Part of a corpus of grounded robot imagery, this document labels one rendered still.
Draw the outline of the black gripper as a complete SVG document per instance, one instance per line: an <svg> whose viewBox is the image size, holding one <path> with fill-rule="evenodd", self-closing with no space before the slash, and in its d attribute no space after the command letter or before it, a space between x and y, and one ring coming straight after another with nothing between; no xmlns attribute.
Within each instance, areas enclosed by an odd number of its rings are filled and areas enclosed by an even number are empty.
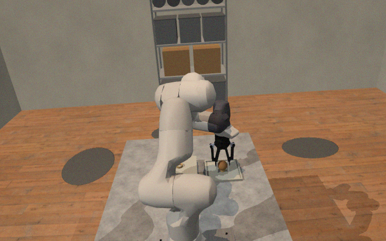
<svg viewBox="0 0 386 241"><path fill-rule="evenodd" d="M231 156L230 157L229 157L228 150L227 150L229 145L231 146ZM214 149L213 149L214 146L217 147L217 152L216 152L215 158L214 158ZM234 158L234 147L235 147L235 143L230 142L229 138L215 135L215 142L213 144L210 144L210 148L211 148L212 161L215 161L215 166L216 166L217 172L218 172L218 157L219 157L220 150L226 151L227 170L229 171L230 160L233 160L233 158Z"/></svg>

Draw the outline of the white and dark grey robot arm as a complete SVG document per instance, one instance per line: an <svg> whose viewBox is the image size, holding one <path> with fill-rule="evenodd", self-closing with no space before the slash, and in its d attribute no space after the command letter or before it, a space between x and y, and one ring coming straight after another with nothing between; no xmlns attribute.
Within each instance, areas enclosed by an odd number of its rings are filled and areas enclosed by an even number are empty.
<svg viewBox="0 0 386 241"><path fill-rule="evenodd" d="M213 84L195 72L160 85L155 92L160 110L158 155L137 192L144 205L171 208L166 217L167 241L207 241L199 214L214 203L216 184L210 176L175 171L192 156L193 129L230 139L239 134L230 123L229 102L215 99ZM212 106L213 112L205 111Z"/></svg>

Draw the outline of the brown ball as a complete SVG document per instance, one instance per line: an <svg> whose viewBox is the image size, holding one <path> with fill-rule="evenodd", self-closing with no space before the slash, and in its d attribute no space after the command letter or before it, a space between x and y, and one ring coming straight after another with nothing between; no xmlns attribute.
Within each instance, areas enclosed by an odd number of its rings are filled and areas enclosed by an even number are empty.
<svg viewBox="0 0 386 241"><path fill-rule="evenodd" d="M227 162L224 160L221 160L218 162L218 168L220 170L225 170L227 168Z"/></svg>

